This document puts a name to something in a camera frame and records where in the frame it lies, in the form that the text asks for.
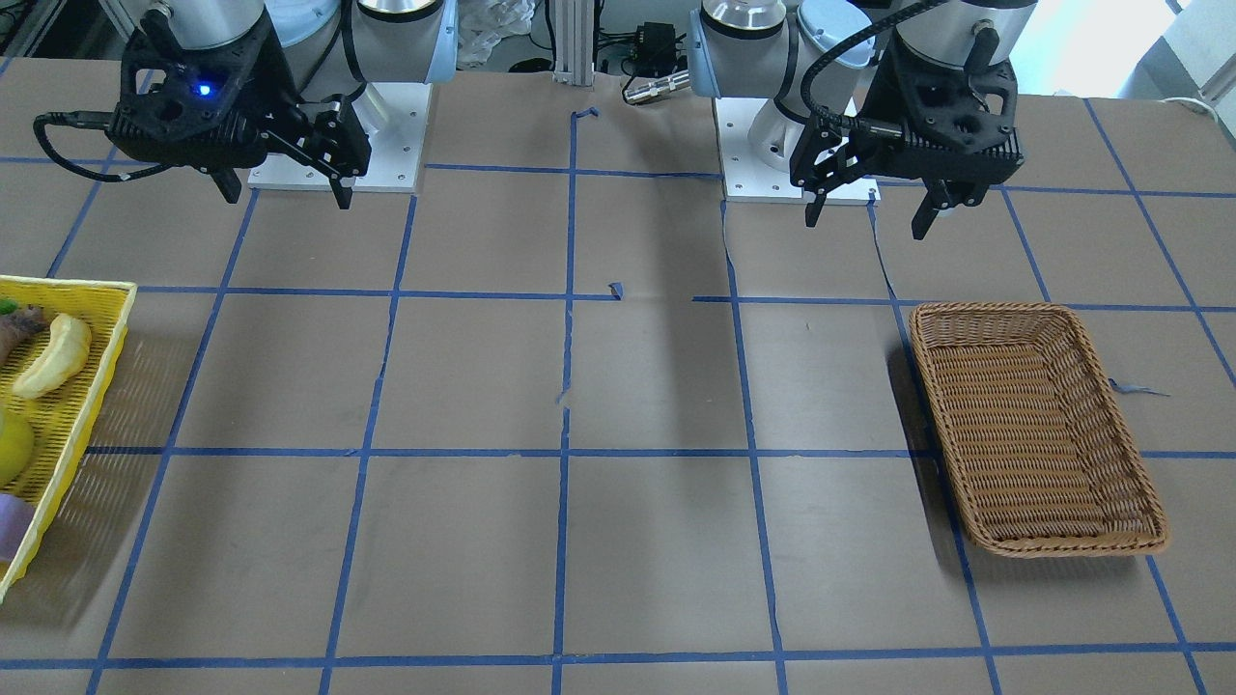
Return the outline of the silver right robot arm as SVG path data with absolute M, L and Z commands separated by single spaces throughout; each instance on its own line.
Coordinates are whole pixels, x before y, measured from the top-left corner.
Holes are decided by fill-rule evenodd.
M 430 96 L 459 58 L 455 1 L 110 1 L 127 31 L 108 139 L 243 185 L 413 194 Z

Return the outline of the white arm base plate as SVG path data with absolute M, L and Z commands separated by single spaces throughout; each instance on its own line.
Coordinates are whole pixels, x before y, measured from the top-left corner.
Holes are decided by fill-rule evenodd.
M 255 190 L 330 193 L 345 184 L 350 192 L 414 194 L 433 96 L 429 84 L 372 83 L 346 113 L 344 135 L 328 137 L 328 166 L 336 178 L 290 155 L 269 155 L 247 183 Z
M 790 177 L 790 155 L 803 124 L 792 122 L 769 98 L 714 98 L 714 117 L 726 202 L 813 202 L 815 193 Z

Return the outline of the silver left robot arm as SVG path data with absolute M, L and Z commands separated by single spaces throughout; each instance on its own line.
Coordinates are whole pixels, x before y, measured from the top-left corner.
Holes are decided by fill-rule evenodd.
M 759 98 L 755 137 L 816 226 L 831 193 L 869 176 L 921 181 L 911 220 L 979 207 L 1023 167 L 1010 59 L 1033 1 L 702 1 L 686 51 L 698 96 Z

